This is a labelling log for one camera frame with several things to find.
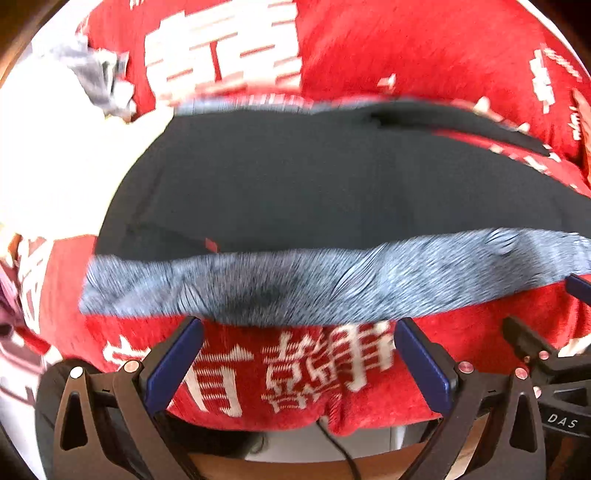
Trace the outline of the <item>black pants with grey waistband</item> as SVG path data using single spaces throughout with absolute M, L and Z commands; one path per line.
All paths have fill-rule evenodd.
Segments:
M 451 106 L 174 117 L 106 212 L 79 307 L 331 326 L 590 271 L 590 201 L 543 144 Z

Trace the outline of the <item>grey crumpled cloth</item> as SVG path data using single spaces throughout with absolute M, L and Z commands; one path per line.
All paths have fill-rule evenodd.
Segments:
M 132 120 L 136 114 L 135 86 L 126 80 L 128 52 L 92 49 L 81 43 L 63 50 L 58 58 L 76 75 L 91 103 L 105 116 Z

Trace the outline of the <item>red quilt with white characters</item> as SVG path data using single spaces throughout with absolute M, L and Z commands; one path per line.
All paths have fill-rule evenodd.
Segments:
M 172 119 L 242 109 L 314 113 L 369 105 L 311 110 L 221 103 L 184 108 Z M 542 167 L 590 201 L 589 155 L 571 160 L 541 143 L 550 154 Z M 66 359 L 80 358 L 111 372 L 145 358 L 188 315 L 83 313 L 79 303 L 99 233 L 64 239 L 17 234 L 22 310 L 15 325 L 36 349 L 55 349 Z M 564 281 L 405 317 L 416 319 L 456 358 L 506 373 L 516 362 L 501 338 L 505 315 L 521 317 L 566 356 L 589 342 L 590 309 L 566 293 Z M 286 430 L 327 418 L 332 431 L 345 434 L 431 418 L 394 345 L 394 325 L 404 317 L 331 326 L 228 325 L 195 317 L 204 324 L 204 344 L 171 405 L 187 422 L 224 430 Z

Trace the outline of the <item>red pillow with white characters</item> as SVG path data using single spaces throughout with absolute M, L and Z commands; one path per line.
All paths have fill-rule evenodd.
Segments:
M 124 53 L 139 113 L 254 94 L 460 100 L 575 159 L 590 76 L 520 1 L 104 1 L 81 24 Z

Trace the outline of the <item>white bed sheet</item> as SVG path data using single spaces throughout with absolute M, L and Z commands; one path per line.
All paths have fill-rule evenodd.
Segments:
M 173 117 L 127 123 L 93 105 L 61 62 L 29 56 L 1 88 L 1 224 L 27 237 L 99 233 L 123 178 Z

